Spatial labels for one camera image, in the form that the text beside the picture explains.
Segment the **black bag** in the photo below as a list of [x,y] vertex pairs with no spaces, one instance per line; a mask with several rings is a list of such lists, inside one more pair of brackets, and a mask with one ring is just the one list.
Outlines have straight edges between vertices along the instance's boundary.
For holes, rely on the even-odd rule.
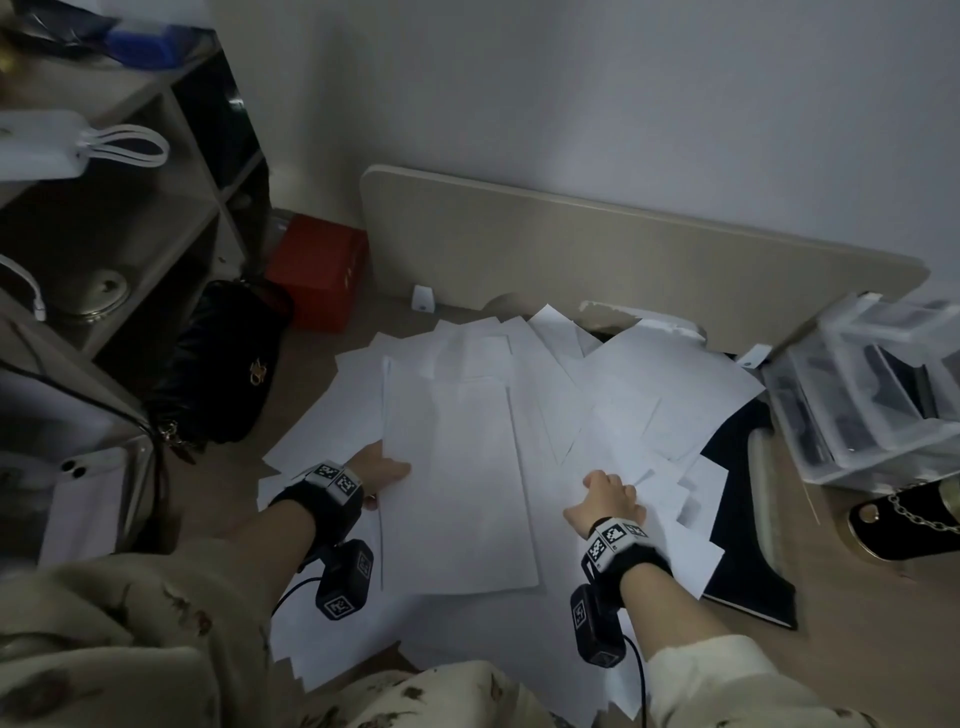
[[145,401],[154,427],[180,457],[209,441],[246,437],[267,399],[280,336],[293,318],[290,295],[267,280],[206,285]]

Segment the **red box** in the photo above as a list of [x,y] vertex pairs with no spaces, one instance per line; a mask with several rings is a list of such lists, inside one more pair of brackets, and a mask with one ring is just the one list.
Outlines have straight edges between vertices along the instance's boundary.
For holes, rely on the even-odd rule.
[[339,333],[366,262],[365,232],[297,215],[270,259],[267,279],[293,297],[294,326]]

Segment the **wooden board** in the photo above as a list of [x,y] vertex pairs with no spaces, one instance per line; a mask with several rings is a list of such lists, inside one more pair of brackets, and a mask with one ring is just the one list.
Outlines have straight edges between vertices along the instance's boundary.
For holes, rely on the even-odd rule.
[[426,285],[509,314],[551,303],[593,328],[583,302],[657,311],[723,352],[776,346],[849,293],[899,298],[928,274],[905,255],[378,164],[360,191],[385,293]]

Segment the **sleeve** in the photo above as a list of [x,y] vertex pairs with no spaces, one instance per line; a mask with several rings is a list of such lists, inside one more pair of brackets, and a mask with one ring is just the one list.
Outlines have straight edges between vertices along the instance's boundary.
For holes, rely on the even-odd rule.
[[270,602],[227,542],[0,585],[0,724],[268,724]]
[[667,647],[648,664],[650,713],[662,728],[876,728],[869,716],[828,708],[780,675],[759,646],[727,635]]

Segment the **white wall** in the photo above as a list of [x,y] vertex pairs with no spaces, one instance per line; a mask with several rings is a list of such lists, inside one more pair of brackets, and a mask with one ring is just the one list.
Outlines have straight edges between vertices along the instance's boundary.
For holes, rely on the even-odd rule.
[[960,299],[957,0],[211,0],[274,203],[373,162],[916,255]]

